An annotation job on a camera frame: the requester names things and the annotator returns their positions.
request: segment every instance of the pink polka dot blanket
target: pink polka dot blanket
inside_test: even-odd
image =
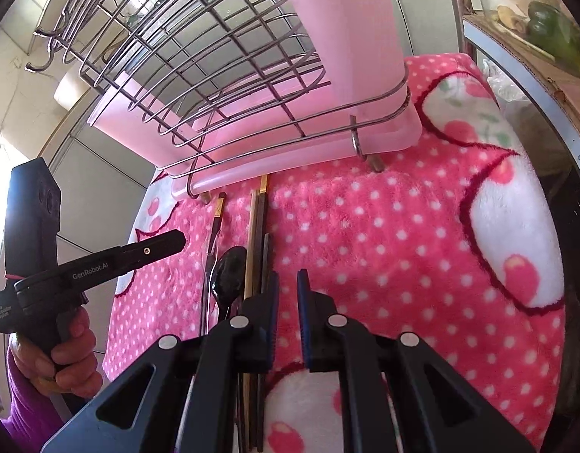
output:
[[[273,174],[280,313],[267,381],[265,451],[342,451],[336,375],[302,365],[296,274],[371,332],[420,334],[540,447],[557,395],[563,269],[544,193],[478,68],[465,55],[407,60],[419,143]],[[197,335],[213,204],[176,203],[156,177],[131,242],[178,228],[185,249],[120,278],[103,367],[116,378],[158,336]],[[225,188],[220,253],[247,242],[253,179]]]

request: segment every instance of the spoon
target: spoon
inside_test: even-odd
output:
[[[219,307],[219,322],[229,318],[233,302],[244,292],[245,273],[244,247],[230,248],[213,267],[210,292]]]

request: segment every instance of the metal dish rack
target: metal dish rack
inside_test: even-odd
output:
[[[62,54],[65,63],[79,60],[82,80],[101,95],[114,87],[129,101],[129,110],[138,107],[144,122],[156,121],[162,140],[168,136],[175,147],[187,150],[183,160],[161,169],[191,162],[185,173],[172,176],[188,177],[191,197],[196,197],[190,190],[191,177],[198,171],[328,134],[349,131],[356,154],[364,159],[358,130],[397,117],[410,103],[407,89],[403,104],[384,117],[358,122],[351,115],[347,123],[333,129],[306,134],[300,125],[302,120],[397,93],[406,85],[407,69],[401,82],[381,96],[308,117],[294,117],[288,102],[330,82],[288,0],[68,0],[55,30],[39,28],[35,34],[48,39],[49,59],[43,66],[28,63],[26,70],[46,70],[57,54]],[[123,72],[129,78],[117,83]],[[306,74],[316,75],[316,79],[307,82]],[[135,94],[125,90],[131,78],[143,87]],[[280,95],[275,86],[286,80],[297,80],[300,89]],[[259,90],[268,90],[273,99],[231,116],[222,111],[225,105]],[[156,100],[164,107],[158,107]],[[207,134],[273,107],[281,107],[288,121],[215,148],[203,148]],[[170,112],[178,117],[173,124]],[[220,119],[210,120],[215,114]],[[181,125],[191,125],[204,116],[209,118],[208,124],[195,137],[188,139],[179,132]],[[295,129],[291,140],[219,161],[211,158],[215,149],[288,127]],[[205,164],[197,166],[199,158],[204,158]]]

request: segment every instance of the person's arm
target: person's arm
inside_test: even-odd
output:
[[[46,397],[49,393],[71,392],[92,398],[101,389],[103,379],[93,353],[96,339],[85,309],[78,311],[69,331],[71,339],[56,346],[50,358],[23,336],[11,336],[7,351],[11,415],[0,424],[0,438],[8,431],[8,440],[2,441],[13,439],[19,449],[3,445],[0,453],[38,453],[61,428],[63,422]],[[54,363],[67,366],[56,374]]]

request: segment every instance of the hand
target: hand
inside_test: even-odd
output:
[[[101,389],[103,378],[97,372],[96,338],[84,308],[70,322],[69,333],[70,340],[55,346],[50,357],[19,333],[11,334],[9,346],[17,368],[41,394],[73,393],[90,399]],[[68,366],[56,374],[54,363]]]

